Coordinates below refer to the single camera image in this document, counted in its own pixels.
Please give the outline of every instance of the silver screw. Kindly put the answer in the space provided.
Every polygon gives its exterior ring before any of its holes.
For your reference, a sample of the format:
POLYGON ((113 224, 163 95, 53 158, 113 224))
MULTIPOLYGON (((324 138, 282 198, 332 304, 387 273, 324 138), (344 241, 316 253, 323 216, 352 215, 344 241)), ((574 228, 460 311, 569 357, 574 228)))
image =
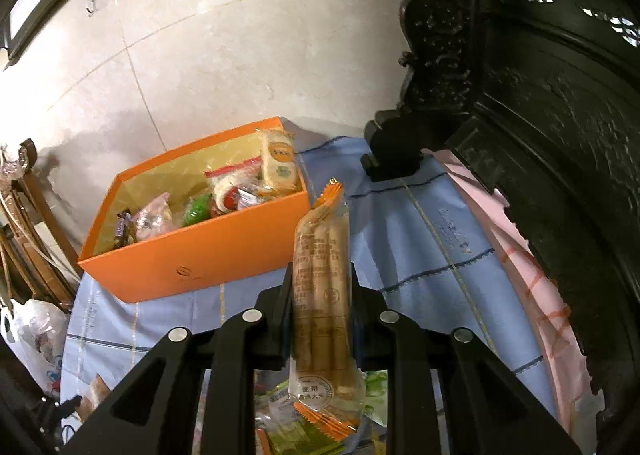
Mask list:
POLYGON ((399 319, 400 317, 398 316, 398 313, 393 310, 385 310, 380 313, 380 321, 383 323, 395 323, 399 319))
POLYGON ((176 327, 169 331, 169 339, 176 343, 186 340, 188 335, 187 329, 183 329, 182 327, 176 327))
POLYGON ((453 333, 453 337, 460 343, 469 343, 474 338, 474 334, 469 329, 461 328, 453 333))
POLYGON ((262 313, 257 309, 248 309, 242 313, 242 319, 247 323, 255 323, 260 321, 262 313))

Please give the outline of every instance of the yellow snack package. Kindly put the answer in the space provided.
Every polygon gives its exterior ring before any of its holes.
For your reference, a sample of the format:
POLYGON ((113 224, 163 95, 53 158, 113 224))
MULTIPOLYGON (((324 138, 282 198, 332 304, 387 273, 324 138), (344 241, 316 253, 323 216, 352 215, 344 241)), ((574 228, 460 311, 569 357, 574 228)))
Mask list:
POLYGON ((289 393, 354 429, 364 408, 365 386, 349 334, 349 236, 344 190, 332 179, 296 229, 289 393))
POLYGON ((292 135, 283 130, 259 130, 262 137, 264 188, 276 196, 298 190, 298 172, 292 135))

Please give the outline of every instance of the bed sheet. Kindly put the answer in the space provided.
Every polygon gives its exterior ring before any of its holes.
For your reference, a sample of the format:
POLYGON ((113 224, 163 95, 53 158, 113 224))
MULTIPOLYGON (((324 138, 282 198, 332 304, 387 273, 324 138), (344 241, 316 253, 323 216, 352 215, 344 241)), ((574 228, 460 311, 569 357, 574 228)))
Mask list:
MULTIPOLYGON (((330 178, 344 183, 351 258, 360 283, 380 291, 390 308, 421 327, 443 333, 462 326, 473 330, 556 417, 548 367, 526 313, 444 168, 427 156, 415 175, 373 183, 360 165, 360 156, 368 152, 364 140, 342 137, 298 154, 312 200, 330 178)), ((283 276, 281 269, 126 304, 85 274, 66 338, 62 400, 84 394, 97 374, 115 387, 168 330, 220 327, 283 276)), ((73 417, 67 424, 79 427, 73 417)))

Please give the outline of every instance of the open box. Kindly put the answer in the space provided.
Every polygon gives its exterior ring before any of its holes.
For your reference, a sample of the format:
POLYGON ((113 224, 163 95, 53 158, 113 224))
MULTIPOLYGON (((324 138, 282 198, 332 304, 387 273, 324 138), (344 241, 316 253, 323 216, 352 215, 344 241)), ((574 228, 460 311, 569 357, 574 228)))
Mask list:
POLYGON ((164 191, 172 211, 206 187, 203 172, 260 155, 257 128, 282 128, 270 118, 169 150, 116 175, 82 247, 78 264, 127 303, 203 289, 285 267, 296 226, 309 211, 302 190, 259 206, 113 249, 117 213, 145 206, 164 191))

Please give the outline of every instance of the carved wooden furniture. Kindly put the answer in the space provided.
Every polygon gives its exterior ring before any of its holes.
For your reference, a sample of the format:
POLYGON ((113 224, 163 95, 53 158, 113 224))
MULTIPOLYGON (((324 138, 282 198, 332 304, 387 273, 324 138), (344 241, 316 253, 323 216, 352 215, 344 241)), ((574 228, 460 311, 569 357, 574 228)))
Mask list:
POLYGON ((410 175, 451 149, 499 188, 558 281, 604 391, 598 453, 626 453, 640 416, 640 28, 624 0, 405 0, 411 51, 362 164, 410 175))

